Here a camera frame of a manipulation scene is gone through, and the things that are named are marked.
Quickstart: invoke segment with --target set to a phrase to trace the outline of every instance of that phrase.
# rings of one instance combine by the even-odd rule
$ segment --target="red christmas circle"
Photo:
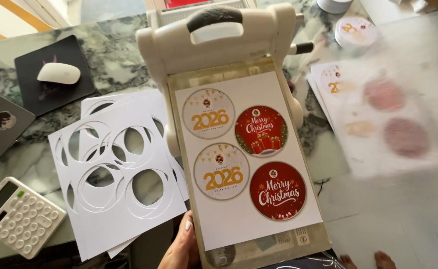
[[[297,215],[304,206],[306,196],[304,179],[287,163],[266,163],[252,176],[252,203],[270,219],[287,220]]]
[[[252,156],[271,156],[285,145],[287,125],[281,114],[270,107],[250,107],[237,118],[236,140]]]

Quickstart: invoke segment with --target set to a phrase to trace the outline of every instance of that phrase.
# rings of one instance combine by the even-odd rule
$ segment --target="stack of round coasters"
[[[340,14],[346,12],[353,0],[317,0],[318,6],[325,12]]]
[[[335,25],[335,39],[343,48],[366,48],[378,39],[378,30],[364,18],[341,18]]]

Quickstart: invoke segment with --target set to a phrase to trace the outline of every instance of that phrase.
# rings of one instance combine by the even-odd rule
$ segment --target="calculator button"
[[[50,219],[48,219],[47,217],[45,217],[44,215],[39,215],[36,218],[36,221],[45,228],[51,227],[51,224],[52,224],[52,221]]]
[[[22,241],[22,240],[18,240],[18,241],[16,241],[16,245],[15,245],[15,247],[17,248],[17,249],[20,249],[20,248],[22,248],[24,246],[24,241]]]
[[[0,238],[7,238],[8,235],[9,235],[8,230],[2,230],[2,231],[0,232]]]
[[[21,221],[21,225],[23,225],[23,226],[28,226],[30,222],[31,222],[31,219],[30,219],[30,218],[24,218],[24,219]]]
[[[12,244],[16,242],[16,235],[10,235],[10,237],[8,237],[8,243]]]
[[[22,201],[19,201],[19,202],[17,202],[17,203],[14,205],[14,207],[15,207],[15,208],[20,208],[22,205],[23,205],[23,202],[22,202]]]
[[[50,212],[51,212],[51,208],[50,208],[49,206],[47,206],[47,207],[45,207],[45,208],[43,209],[43,214],[44,214],[44,215],[48,215]]]
[[[31,238],[31,244],[34,246],[34,245],[36,245],[37,243],[38,243],[38,241],[39,241],[39,238],[37,237],[37,236],[33,236],[32,238]]]
[[[24,240],[28,240],[31,238],[31,232],[24,232],[23,234],[23,239]]]
[[[31,198],[28,200],[28,205],[33,205],[34,203],[36,203],[36,197],[31,197]]]
[[[34,218],[34,217],[36,217],[36,215],[38,215],[38,212],[36,211],[36,210],[31,210],[29,213],[28,213],[28,216],[30,217],[30,218]]]
[[[55,219],[58,218],[58,215],[59,215],[58,212],[53,211],[53,212],[51,213],[51,215],[49,215],[49,216],[51,217],[52,220],[55,220]]]
[[[37,210],[40,210],[41,208],[43,208],[43,206],[44,206],[43,202],[37,202],[36,205],[35,205],[35,208]]]
[[[17,234],[17,235],[20,235],[22,232],[23,232],[23,227],[22,226],[18,226],[18,227],[16,227],[16,229],[14,230],[14,232]]]
[[[22,218],[23,218],[23,214],[21,214],[21,213],[18,213],[16,215],[14,215],[14,220],[15,221],[20,221]]]
[[[21,212],[26,213],[29,211],[29,205],[23,205],[23,207],[21,208]]]
[[[27,245],[26,247],[23,248],[23,253],[29,254],[31,252],[31,249],[33,249],[33,247],[31,247],[30,245]]]
[[[38,235],[43,236],[46,233],[46,230],[44,228],[38,229]]]
[[[16,222],[10,221],[6,227],[8,230],[12,230],[16,227]]]
[[[9,221],[9,218],[5,217],[2,221],[3,225],[6,225],[8,223],[8,221]]]
[[[30,225],[30,227],[31,227],[31,231],[35,231],[36,229],[38,229],[38,223],[31,223],[31,225]]]

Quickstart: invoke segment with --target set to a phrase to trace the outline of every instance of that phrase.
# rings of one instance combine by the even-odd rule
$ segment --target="hand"
[[[187,211],[180,222],[176,239],[166,251],[158,269],[194,269],[199,263],[192,212]]]

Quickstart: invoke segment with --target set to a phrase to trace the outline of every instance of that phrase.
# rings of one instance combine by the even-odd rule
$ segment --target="foot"
[[[377,269],[397,269],[395,262],[383,251],[377,251],[375,253],[375,264]]]
[[[345,267],[345,269],[357,269],[357,266],[347,254],[340,255],[339,262]]]

